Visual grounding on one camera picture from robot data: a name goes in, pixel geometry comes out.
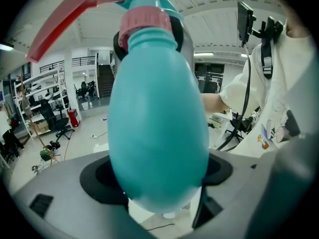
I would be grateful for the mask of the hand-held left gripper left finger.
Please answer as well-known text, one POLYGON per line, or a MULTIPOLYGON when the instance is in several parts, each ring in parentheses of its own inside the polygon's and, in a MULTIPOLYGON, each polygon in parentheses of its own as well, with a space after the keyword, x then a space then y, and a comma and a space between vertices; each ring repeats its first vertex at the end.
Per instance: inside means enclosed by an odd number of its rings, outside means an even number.
POLYGON ((129 215, 107 154, 54 164, 26 183, 13 200, 45 239, 150 239, 129 215))

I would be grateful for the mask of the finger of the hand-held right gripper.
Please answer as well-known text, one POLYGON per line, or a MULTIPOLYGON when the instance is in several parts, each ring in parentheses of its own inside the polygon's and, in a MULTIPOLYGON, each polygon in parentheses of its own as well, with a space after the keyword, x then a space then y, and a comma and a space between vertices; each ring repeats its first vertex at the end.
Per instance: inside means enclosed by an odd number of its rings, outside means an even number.
POLYGON ((177 51, 184 56, 188 62, 195 82, 198 85, 198 79, 195 75, 195 63, 194 63, 194 45, 190 34, 188 33, 183 22, 178 18, 171 19, 171 28, 174 38, 178 44, 177 51))
POLYGON ((119 33, 117 32, 113 38, 113 48, 116 54, 116 57, 119 61, 122 61, 128 52, 119 46, 119 33))

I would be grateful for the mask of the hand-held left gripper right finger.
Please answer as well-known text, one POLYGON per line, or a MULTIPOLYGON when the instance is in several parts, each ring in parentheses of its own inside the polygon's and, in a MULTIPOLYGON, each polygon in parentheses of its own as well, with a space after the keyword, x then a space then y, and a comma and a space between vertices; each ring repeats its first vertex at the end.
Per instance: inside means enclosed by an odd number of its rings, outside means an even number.
POLYGON ((222 211, 193 231, 194 239, 243 239, 264 192, 272 166, 272 154, 260 158, 211 150, 233 166, 232 175, 218 186, 207 189, 222 211))

